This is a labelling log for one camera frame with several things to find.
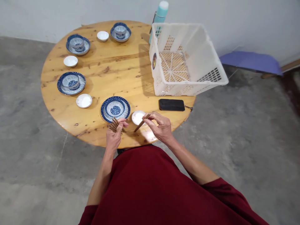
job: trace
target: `bundle of chopsticks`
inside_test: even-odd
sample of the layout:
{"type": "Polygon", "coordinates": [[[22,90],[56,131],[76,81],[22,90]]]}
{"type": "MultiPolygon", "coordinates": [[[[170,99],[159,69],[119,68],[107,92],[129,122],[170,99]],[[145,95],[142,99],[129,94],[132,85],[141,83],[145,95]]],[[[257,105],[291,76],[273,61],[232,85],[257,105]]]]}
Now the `bundle of chopsticks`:
{"type": "MultiPolygon", "coordinates": [[[[112,123],[109,125],[109,128],[113,131],[113,132],[117,132],[117,126],[119,125],[119,121],[114,117],[112,119],[112,123]]],[[[126,131],[124,130],[124,128],[122,128],[121,133],[126,133],[126,131]]]]}

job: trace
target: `person's left hand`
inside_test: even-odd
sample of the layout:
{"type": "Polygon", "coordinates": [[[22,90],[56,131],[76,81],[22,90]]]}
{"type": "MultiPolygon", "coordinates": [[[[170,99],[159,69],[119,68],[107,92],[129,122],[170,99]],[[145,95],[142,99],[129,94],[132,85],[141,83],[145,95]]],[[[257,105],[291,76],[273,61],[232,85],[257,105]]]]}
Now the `person's left hand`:
{"type": "Polygon", "coordinates": [[[121,143],[121,131],[123,127],[128,127],[129,124],[126,123],[126,119],[121,118],[118,119],[120,124],[117,127],[117,132],[113,132],[111,129],[107,129],[106,131],[106,150],[116,151],[121,143]]]}

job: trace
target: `table top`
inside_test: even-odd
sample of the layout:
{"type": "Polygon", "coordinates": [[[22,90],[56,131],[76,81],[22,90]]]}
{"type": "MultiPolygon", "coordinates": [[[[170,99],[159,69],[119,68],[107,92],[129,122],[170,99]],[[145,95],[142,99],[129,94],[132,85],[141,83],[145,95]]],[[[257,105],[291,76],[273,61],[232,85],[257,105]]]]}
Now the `table top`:
{"type": "Polygon", "coordinates": [[[190,110],[183,112],[160,111],[158,101],[161,98],[182,99],[192,107],[195,96],[155,96],[151,63],[149,59],[149,31],[151,26],[141,22],[122,21],[131,29],[132,34],[124,43],[116,42],[111,35],[106,42],[98,40],[97,33],[110,29],[116,22],[107,21],[80,27],[60,40],[49,53],[42,70],[41,91],[45,105],[52,117],[66,131],[75,137],[96,146],[106,146],[108,122],[101,116],[102,103],[111,96],[125,98],[131,107],[127,121],[127,133],[122,135],[119,148],[132,148],[153,143],[157,138],[144,124],[136,133],[137,127],[131,121],[136,110],[146,113],[157,111],[171,121],[172,131],[180,126],[189,116],[190,110]],[[63,60],[73,55],[66,49],[67,38],[80,34],[91,42],[86,55],[76,56],[78,64],[74,68],[64,65],[63,60]],[[76,95],[64,95],[57,89],[60,76],[68,71],[79,72],[85,76],[86,86],[76,95]],[[93,102],[86,109],[76,105],[76,98],[87,93],[93,102]]]}

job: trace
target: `plastic crate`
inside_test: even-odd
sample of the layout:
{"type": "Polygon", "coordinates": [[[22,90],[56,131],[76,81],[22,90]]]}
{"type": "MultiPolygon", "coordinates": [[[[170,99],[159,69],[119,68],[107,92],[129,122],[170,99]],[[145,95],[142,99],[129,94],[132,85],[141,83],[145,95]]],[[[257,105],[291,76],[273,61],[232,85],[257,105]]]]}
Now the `plastic crate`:
{"type": "Polygon", "coordinates": [[[149,56],[155,95],[192,96],[228,84],[203,25],[153,23],[152,31],[149,56]]]}

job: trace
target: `wall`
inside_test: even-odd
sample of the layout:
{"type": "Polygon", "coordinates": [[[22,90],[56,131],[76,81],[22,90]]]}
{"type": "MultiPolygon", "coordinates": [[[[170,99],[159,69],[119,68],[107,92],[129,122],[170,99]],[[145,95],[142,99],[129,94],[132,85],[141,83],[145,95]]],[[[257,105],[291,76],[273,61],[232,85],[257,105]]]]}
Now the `wall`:
{"type": "MultiPolygon", "coordinates": [[[[160,0],[2,0],[0,36],[58,42],[82,24],[151,23],[160,0]]],[[[169,0],[166,22],[203,23],[219,55],[234,49],[300,58],[299,0],[169,0]]]]}

